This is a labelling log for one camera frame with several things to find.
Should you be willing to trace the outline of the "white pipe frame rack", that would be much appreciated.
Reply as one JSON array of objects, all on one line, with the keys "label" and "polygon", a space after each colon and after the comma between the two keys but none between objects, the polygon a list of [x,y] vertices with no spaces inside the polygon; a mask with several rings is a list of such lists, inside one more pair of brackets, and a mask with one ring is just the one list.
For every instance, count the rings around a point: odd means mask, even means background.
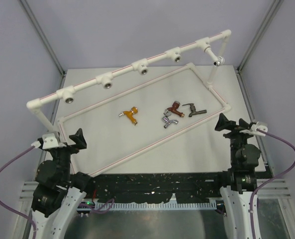
[{"label": "white pipe frame rack", "polygon": [[[92,87],[94,85],[102,85],[104,86],[106,89],[109,89],[111,84],[112,84],[112,80],[116,77],[119,77],[121,75],[127,74],[129,72],[132,71],[137,71],[140,75],[146,75],[148,72],[148,66],[152,63],[158,62],[160,60],[164,60],[164,59],[172,59],[175,62],[179,62],[180,58],[181,58],[181,53],[189,51],[189,50],[193,50],[195,48],[200,48],[202,50],[202,52],[204,52],[204,50],[207,47],[211,47],[212,51],[214,52],[215,55],[217,56],[223,56],[225,48],[229,42],[231,36],[231,30],[227,29],[224,30],[214,36],[211,37],[205,37],[199,40],[196,40],[193,43],[189,43],[187,45],[181,46],[181,47],[175,47],[172,48],[170,50],[167,50],[161,54],[149,57],[149,58],[143,58],[140,59],[136,62],[131,63],[130,65],[124,66],[122,68],[119,68],[117,70],[111,71],[111,72],[107,72],[101,75],[96,76],[93,79],[87,80],[85,82],[82,83],[78,83],[76,85],[71,85],[68,87],[64,87],[62,89],[57,90],[56,92],[49,94],[47,96],[41,97],[41,98],[36,98],[33,99],[31,101],[28,101],[26,104],[26,107],[29,109],[29,111],[34,114],[38,120],[49,130],[49,131],[54,131],[55,127],[53,126],[53,124],[50,122],[50,120],[47,119],[47,117],[44,115],[44,113],[42,112],[41,108],[50,103],[50,102],[54,102],[56,100],[63,100],[65,103],[70,104],[71,102],[73,102],[74,100],[74,94],[82,91],[86,88]],[[209,92],[211,92],[213,94],[213,96],[219,101],[219,103],[222,105],[222,109],[219,112],[215,112],[207,117],[205,117],[204,119],[201,119],[197,122],[195,122],[194,124],[187,126],[179,131],[177,131],[176,133],[173,133],[171,135],[169,135],[166,138],[163,138],[127,157],[124,157],[118,161],[116,161],[115,163],[112,163],[108,166],[105,166],[99,170],[96,170],[95,172],[91,173],[91,176],[96,177],[108,170],[111,170],[112,168],[119,166],[123,163],[128,162],[129,160],[131,160],[132,158],[145,153],[159,145],[162,145],[163,143],[185,133],[190,131],[191,129],[200,126],[204,123],[206,123],[207,121],[217,117],[220,113],[226,113],[228,111],[231,110],[231,105],[224,100],[224,98],[214,89],[212,82],[213,82],[213,77],[215,75],[215,73],[217,72],[218,67],[213,66],[210,76],[209,78],[206,80],[204,78],[201,78],[201,81],[203,83],[203,85],[208,89]]]}]

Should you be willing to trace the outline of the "white chrome knob faucet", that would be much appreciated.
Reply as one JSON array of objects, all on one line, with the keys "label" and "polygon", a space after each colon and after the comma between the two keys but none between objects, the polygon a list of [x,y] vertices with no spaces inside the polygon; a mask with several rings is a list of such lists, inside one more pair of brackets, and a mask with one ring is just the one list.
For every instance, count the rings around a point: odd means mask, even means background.
[{"label": "white chrome knob faucet", "polygon": [[224,65],[225,59],[222,56],[215,55],[211,47],[207,47],[204,52],[212,59],[212,63],[215,67]]}]

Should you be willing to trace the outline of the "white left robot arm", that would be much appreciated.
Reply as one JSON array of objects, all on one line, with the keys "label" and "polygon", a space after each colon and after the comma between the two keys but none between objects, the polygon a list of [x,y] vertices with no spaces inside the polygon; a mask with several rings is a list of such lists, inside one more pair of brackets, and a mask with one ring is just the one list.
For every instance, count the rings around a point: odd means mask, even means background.
[{"label": "white left robot arm", "polygon": [[39,164],[35,176],[37,187],[32,197],[32,238],[62,239],[82,199],[94,194],[93,178],[86,173],[71,172],[71,156],[87,148],[80,128],[69,136],[69,145],[57,131],[39,138],[34,147],[50,153],[51,160]]}]

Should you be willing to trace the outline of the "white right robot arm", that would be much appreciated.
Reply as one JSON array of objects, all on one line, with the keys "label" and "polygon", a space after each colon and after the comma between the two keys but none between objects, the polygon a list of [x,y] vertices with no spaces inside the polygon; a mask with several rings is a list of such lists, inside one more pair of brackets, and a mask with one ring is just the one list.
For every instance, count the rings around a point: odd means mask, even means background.
[{"label": "white right robot arm", "polygon": [[255,168],[259,165],[260,149],[248,143],[253,137],[244,133],[250,124],[243,119],[239,123],[219,114],[216,131],[228,130],[223,136],[230,140],[230,164],[227,171],[213,184],[214,193],[222,196],[225,208],[224,228],[229,239],[260,239]]}]

